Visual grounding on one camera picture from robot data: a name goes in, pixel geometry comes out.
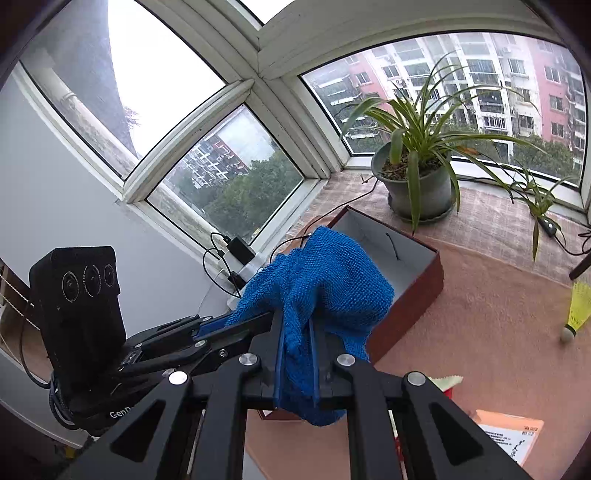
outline orange paper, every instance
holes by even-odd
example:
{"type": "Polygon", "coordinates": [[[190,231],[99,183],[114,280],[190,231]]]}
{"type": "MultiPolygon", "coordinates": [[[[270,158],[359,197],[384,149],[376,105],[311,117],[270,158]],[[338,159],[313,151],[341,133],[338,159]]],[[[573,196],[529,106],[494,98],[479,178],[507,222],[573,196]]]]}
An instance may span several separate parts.
{"type": "Polygon", "coordinates": [[[542,420],[477,410],[473,417],[513,460],[523,466],[544,426],[542,420]]]}

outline soil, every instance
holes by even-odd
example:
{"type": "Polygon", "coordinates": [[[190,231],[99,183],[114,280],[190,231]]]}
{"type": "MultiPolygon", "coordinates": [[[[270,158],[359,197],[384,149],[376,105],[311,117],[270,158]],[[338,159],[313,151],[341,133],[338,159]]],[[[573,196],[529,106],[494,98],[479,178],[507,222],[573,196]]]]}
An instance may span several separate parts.
{"type": "MultiPolygon", "coordinates": [[[[382,176],[388,180],[406,180],[406,171],[408,167],[408,156],[403,157],[400,163],[392,165],[389,161],[384,164],[382,176]]],[[[432,171],[441,167],[441,163],[436,158],[430,158],[418,165],[418,176],[424,177],[432,171]]]]}

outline window pane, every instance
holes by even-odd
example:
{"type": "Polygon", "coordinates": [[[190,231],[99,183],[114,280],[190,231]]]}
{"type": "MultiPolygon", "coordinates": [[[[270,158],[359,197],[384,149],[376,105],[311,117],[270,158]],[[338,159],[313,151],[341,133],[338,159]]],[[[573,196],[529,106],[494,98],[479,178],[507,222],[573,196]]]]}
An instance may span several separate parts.
{"type": "Polygon", "coordinates": [[[207,224],[250,242],[301,181],[242,105],[187,152],[148,201],[202,245],[209,243],[207,224]]]}
{"type": "Polygon", "coordinates": [[[277,15],[293,0],[239,0],[263,24],[277,15]]]}
{"type": "Polygon", "coordinates": [[[134,0],[73,0],[22,62],[49,101],[123,179],[224,86],[134,0]]]}
{"type": "MultiPolygon", "coordinates": [[[[389,53],[395,51],[397,55],[376,58],[369,48],[356,53],[359,63],[355,66],[336,60],[303,76],[325,112],[334,120],[337,130],[343,126],[342,119],[347,118],[351,109],[370,93],[384,99],[408,95],[411,101],[417,100],[435,63],[443,55],[452,53],[439,67],[463,66],[463,69],[447,76],[437,86],[438,93],[430,92],[428,104],[433,105],[433,99],[443,95],[443,92],[453,95],[460,89],[475,85],[480,86],[483,95],[471,99],[476,93],[474,90],[471,94],[462,93],[465,104],[450,117],[450,125],[472,132],[498,132],[501,129],[512,137],[528,138],[549,155],[505,142],[502,147],[501,144],[495,145],[499,151],[502,150],[502,158],[506,159],[503,161],[512,164],[519,161],[534,171],[556,177],[580,174],[582,151],[576,153],[578,157],[574,154],[574,133],[580,138],[576,142],[585,141],[585,85],[577,62],[564,47],[522,35],[465,32],[393,42],[383,45],[383,48],[389,53]],[[471,53],[474,51],[484,53],[475,56],[471,53]],[[399,76],[392,77],[394,69],[399,76]],[[355,80],[348,80],[355,79],[355,75],[362,72],[371,75],[371,85],[359,85],[355,80]],[[337,78],[341,79],[339,90],[342,93],[339,96],[344,99],[338,105],[332,103],[334,97],[327,96],[328,87],[323,86],[337,78]],[[510,91],[486,91],[483,86],[506,86],[521,95],[510,91]],[[556,124],[554,130],[558,135],[553,134],[552,123],[556,124]]],[[[452,103],[435,103],[433,108],[438,108],[436,115],[445,114],[452,103]]],[[[381,105],[380,108],[394,113],[389,105],[381,105]]],[[[389,141],[387,133],[373,128],[379,126],[376,122],[354,126],[355,130],[345,135],[345,144],[352,154],[372,154],[389,141]]],[[[470,146],[486,154],[491,150],[490,143],[486,141],[475,141],[470,146]]]]}

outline white wall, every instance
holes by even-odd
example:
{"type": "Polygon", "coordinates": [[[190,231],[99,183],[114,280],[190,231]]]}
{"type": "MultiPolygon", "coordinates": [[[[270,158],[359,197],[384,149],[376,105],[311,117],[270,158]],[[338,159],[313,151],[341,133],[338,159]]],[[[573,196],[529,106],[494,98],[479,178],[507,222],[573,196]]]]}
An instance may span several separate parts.
{"type": "MultiPolygon", "coordinates": [[[[128,336],[197,312],[211,285],[201,263],[116,201],[38,116],[11,77],[0,92],[0,258],[28,284],[56,247],[112,245],[128,336]]],[[[211,289],[202,314],[225,311],[211,289]]],[[[51,416],[47,390],[0,355],[0,403],[39,430],[80,445],[51,416]]]]}

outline red box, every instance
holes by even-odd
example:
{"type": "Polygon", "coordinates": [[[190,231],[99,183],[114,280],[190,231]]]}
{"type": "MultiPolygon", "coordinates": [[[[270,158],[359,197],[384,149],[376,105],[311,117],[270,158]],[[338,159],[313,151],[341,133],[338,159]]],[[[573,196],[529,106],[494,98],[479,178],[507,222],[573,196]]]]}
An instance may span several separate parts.
{"type": "Polygon", "coordinates": [[[394,288],[390,311],[366,344],[374,364],[408,332],[443,290],[439,252],[348,205],[328,227],[355,240],[394,288]]]}

